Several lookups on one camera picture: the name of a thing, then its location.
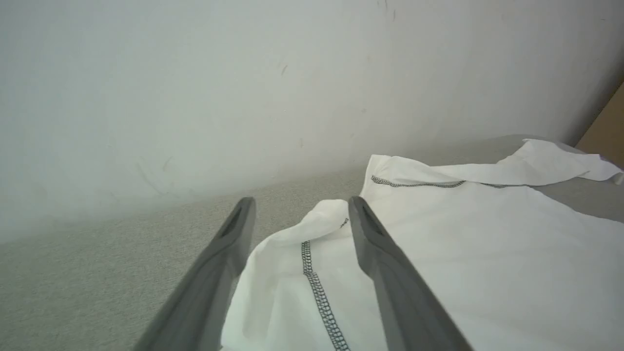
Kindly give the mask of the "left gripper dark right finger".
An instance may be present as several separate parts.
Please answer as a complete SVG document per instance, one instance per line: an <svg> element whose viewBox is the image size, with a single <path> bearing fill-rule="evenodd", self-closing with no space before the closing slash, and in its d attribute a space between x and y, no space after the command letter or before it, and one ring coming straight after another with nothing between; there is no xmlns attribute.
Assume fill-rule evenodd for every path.
<svg viewBox="0 0 624 351"><path fill-rule="evenodd" d="M348 208L357 262L374 284L389 351L474 351L368 203L355 196Z"/></svg>

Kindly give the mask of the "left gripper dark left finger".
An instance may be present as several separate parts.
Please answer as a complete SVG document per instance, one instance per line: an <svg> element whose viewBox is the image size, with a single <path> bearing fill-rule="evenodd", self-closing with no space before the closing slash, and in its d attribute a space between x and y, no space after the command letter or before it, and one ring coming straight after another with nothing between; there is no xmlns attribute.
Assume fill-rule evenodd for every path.
<svg viewBox="0 0 624 351"><path fill-rule="evenodd" d="M156 313L134 351L219 351L230 293L245 268L256 201L241 198Z"/></svg>

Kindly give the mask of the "white t-shirt with grey stitching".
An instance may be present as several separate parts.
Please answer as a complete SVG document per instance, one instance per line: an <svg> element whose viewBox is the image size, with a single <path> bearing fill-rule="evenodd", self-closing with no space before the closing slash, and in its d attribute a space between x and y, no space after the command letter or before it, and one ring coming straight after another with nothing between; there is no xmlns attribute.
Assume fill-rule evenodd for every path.
<svg viewBox="0 0 624 351"><path fill-rule="evenodd" d="M361 197L476 351L624 351L624 223L535 190L622 170L526 138L495 164L372 155ZM323 200L250 254L224 351L388 351L348 203Z"/></svg>

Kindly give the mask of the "brown board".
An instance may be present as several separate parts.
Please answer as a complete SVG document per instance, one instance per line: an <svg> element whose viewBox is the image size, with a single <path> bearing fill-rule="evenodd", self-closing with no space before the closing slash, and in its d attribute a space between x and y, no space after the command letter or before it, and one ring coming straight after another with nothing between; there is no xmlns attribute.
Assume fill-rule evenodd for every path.
<svg viewBox="0 0 624 351"><path fill-rule="evenodd" d="M591 123L575 146L587 154L599 154L624 171L624 82Z"/></svg>

